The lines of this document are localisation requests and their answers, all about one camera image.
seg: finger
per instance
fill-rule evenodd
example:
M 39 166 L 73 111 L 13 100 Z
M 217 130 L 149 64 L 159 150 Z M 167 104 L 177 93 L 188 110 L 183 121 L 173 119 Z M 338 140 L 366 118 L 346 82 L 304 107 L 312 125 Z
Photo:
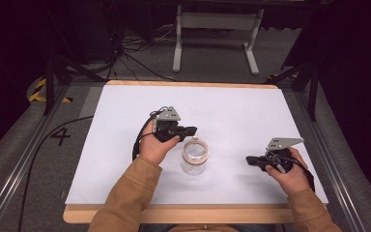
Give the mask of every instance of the finger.
M 146 133 L 151 133 L 151 132 L 153 132 L 153 123 L 154 123 L 154 120 L 150 121 L 150 122 L 147 124 L 146 128 L 145 128 L 145 129 L 143 130 L 143 132 L 142 132 L 142 135 L 144 135 L 144 134 L 146 134 Z
M 279 171 L 277 171 L 275 168 L 273 168 L 270 165 L 267 165 L 265 169 L 268 171 L 270 176 L 272 176 L 276 181 L 278 181 L 279 176 L 282 175 Z
M 297 159 L 306 169 L 308 169 L 308 165 L 306 165 L 306 162 L 303 160 L 300 152 L 297 149 L 290 147 L 289 151 L 291 152 L 293 158 Z
M 172 137 L 170 140 L 163 142 L 162 145 L 164 146 L 165 150 L 168 152 L 170 149 L 175 147 L 179 143 L 179 141 L 180 141 L 180 137 L 177 135 L 177 136 Z

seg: tan sleeve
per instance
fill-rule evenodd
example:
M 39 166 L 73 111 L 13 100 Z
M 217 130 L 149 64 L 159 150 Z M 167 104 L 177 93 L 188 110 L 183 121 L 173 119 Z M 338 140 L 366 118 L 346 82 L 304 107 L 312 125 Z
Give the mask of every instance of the tan sleeve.
M 311 188 L 288 196 L 298 232 L 342 231 L 333 223 L 330 214 Z
M 144 158 L 128 167 L 93 218 L 89 231 L 137 232 L 141 213 L 150 204 L 161 168 Z

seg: person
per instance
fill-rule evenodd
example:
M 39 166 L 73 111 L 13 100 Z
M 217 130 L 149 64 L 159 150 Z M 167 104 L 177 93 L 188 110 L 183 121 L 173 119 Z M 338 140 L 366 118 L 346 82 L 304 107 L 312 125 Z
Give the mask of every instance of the person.
M 110 191 L 104 206 L 95 214 L 89 226 L 89 232 L 139 231 L 141 213 L 150 204 L 162 171 L 158 165 L 164 160 L 167 152 L 180 140 L 179 136 L 175 136 L 161 143 L 150 134 L 152 128 L 153 122 L 144 129 L 144 136 L 140 142 L 140 154 Z M 298 150 L 289 149 L 292 157 L 307 168 Z M 278 172 L 269 165 L 266 168 L 288 195 L 296 231 L 341 231 L 332 222 L 325 205 L 310 188 L 301 168 L 294 165 L 286 174 Z M 172 225 L 165 231 L 239 231 L 232 225 L 216 225 L 215 228 L 207 229 L 207 225 Z

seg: clear glass jar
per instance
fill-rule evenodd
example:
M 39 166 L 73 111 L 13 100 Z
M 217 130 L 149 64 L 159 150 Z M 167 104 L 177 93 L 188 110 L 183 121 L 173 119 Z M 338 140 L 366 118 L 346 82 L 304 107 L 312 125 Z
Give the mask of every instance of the clear glass jar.
M 191 176 L 196 176 L 204 172 L 206 162 L 209 157 L 209 147 L 203 140 L 198 139 L 198 135 L 192 136 L 183 148 L 183 171 Z

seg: hand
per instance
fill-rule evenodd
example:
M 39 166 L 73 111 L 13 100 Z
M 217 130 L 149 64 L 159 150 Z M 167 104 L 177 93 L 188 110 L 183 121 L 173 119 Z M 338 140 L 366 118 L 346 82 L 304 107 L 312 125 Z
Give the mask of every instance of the hand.
M 141 157 L 159 165 L 165 158 L 165 155 L 180 141 L 179 136 L 175 136 L 166 142 L 160 142 L 152 134 L 153 120 L 143 130 L 144 137 L 140 140 L 140 155 Z
M 292 157 L 300 161 L 300 163 L 302 163 L 302 165 L 308 169 L 308 166 L 303 161 L 298 150 L 295 148 L 289 148 L 289 150 Z M 267 165 L 266 169 L 268 173 L 270 173 L 270 175 L 281 185 L 282 189 L 285 191 L 285 193 L 287 193 L 287 195 L 310 188 L 305 173 L 303 172 L 302 168 L 296 164 L 294 164 L 292 169 L 286 174 L 280 173 L 270 165 Z

